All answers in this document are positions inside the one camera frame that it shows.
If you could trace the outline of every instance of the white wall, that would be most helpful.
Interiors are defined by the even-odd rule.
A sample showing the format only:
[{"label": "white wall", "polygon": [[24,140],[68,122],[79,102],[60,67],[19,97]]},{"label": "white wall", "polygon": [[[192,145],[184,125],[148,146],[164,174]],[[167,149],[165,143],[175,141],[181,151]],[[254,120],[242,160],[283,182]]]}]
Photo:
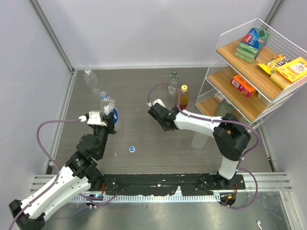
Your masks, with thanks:
[{"label": "white wall", "polygon": [[[307,1],[286,0],[272,27],[307,50]],[[307,229],[307,85],[303,86],[263,125],[274,164],[286,171],[293,188],[300,217]]]},{"label": "white wall", "polygon": [[39,0],[76,68],[208,65],[219,35],[274,0]]},{"label": "white wall", "polygon": [[[58,117],[70,75],[28,1],[0,2],[0,30],[0,225],[8,229],[9,203],[26,198],[44,172],[36,128]],[[54,132],[42,129],[48,150]]]}]

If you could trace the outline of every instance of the blue label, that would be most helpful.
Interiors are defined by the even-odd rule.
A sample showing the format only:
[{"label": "blue label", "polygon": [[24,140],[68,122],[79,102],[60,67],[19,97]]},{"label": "blue label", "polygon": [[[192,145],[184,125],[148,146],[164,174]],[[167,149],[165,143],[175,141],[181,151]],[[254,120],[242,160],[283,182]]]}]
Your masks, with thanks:
[{"label": "blue label", "polygon": [[251,28],[251,30],[245,35],[241,42],[248,44],[253,48],[261,49],[266,45],[270,34],[265,34],[264,37],[260,38],[258,31],[255,28]]},{"label": "blue label", "polygon": [[118,112],[117,112],[117,109],[113,109],[112,111],[114,113],[114,117],[113,117],[113,122],[114,124],[118,121]]}]

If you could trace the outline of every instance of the wooden shelf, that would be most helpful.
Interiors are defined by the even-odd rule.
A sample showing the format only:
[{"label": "wooden shelf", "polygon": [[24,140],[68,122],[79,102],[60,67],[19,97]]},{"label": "wooden shelf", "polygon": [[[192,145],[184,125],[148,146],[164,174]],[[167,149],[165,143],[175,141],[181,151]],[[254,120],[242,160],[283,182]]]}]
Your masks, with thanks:
[{"label": "wooden shelf", "polygon": [[225,98],[235,105],[250,122],[252,122],[264,109],[266,109],[266,105],[258,99],[257,93],[247,98],[234,87],[230,82],[235,75],[236,72],[231,66],[228,66],[209,75],[207,79]]},{"label": "wooden shelf", "polygon": [[236,48],[240,41],[241,39],[217,48],[216,52],[238,73],[247,79],[257,89],[257,91],[265,95],[265,97],[270,101],[274,100],[282,92],[282,89],[271,81],[269,74],[267,74],[257,64],[266,62],[277,54],[265,46],[256,60],[252,63],[248,63],[235,56]]},{"label": "wooden shelf", "polygon": [[[198,108],[206,116],[215,116],[214,112],[216,111],[218,105],[219,102],[214,98],[214,96],[211,96],[206,100],[197,103]],[[237,110],[235,110],[233,114],[236,116],[237,119],[240,119],[242,116],[242,114]]]}]

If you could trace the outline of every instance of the bottle label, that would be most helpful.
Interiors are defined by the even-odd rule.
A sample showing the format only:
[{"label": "bottle label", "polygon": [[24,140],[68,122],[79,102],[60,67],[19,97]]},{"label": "bottle label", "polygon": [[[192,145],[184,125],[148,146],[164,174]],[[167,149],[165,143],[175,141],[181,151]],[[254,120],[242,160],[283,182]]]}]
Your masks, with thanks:
[{"label": "bottle label", "polygon": [[118,112],[117,112],[117,109],[113,109],[113,114],[114,114],[114,117],[113,117],[113,122],[114,124],[118,121]]},{"label": "bottle label", "polygon": [[169,92],[176,92],[176,88],[174,86],[168,86],[167,89]]}]

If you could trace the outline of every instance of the white wire rack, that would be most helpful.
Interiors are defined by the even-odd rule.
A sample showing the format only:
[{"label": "white wire rack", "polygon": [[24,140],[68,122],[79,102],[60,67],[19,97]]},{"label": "white wire rack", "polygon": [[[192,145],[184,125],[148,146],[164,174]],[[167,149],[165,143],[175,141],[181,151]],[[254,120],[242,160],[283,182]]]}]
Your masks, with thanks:
[{"label": "white wire rack", "polygon": [[[298,57],[302,57],[305,60],[307,59],[307,51],[303,50],[302,48],[298,47],[296,44],[294,44],[293,42],[291,42],[290,40],[282,36],[276,30],[274,30],[269,25],[267,25],[265,22],[263,22],[261,19],[254,19],[250,22],[247,22],[241,26],[238,26],[232,30],[229,30],[221,34],[219,41],[217,43],[216,49],[222,46],[225,46],[231,42],[234,42],[238,39],[241,39],[247,34],[247,32],[252,27],[262,28],[271,34],[266,44],[266,47],[268,47],[270,50],[276,53],[276,55],[284,54],[286,57],[290,59],[296,59]],[[209,75],[212,75],[222,70],[223,68],[227,66],[231,66],[235,71],[236,71],[236,68],[232,66],[232,64],[229,63],[227,59],[224,60],[223,57],[220,57],[219,55],[217,55],[217,53],[214,53],[212,60],[216,60],[216,56],[218,56],[220,61],[218,61],[217,63],[211,63],[211,66],[209,67],[206,73],[205,79],[203,81],[203,85],[201,87],[199,96],[196,101],[196,105],[198,103],[201,103],[203,100],[206,100],[209,97],[212,97],[216,92],[221,93],[225,98],[227,98],[227,96],[225,96],[223,92],[218,89],[218,87],[212,84],[208,80],[207,77]],[[264,122],[272,113],[274,113],[276,109],[278,109],[282,104],[284,104],[306,82],[307,82],[307,75],[302,77],[295,83],[291,84],[290,86],[286,87],[284,90],[281,91],[281,93],[275,99],[268,100],[266,103],[267,106],[265,107],[265,109],[254,120],[248,119],[247,116],[238,109],[235,103],[232,103],[232,101],[229,99],[228,100],[243,115],[243,117],[250,122],[251,125],[257,127],[262,122]]]}]

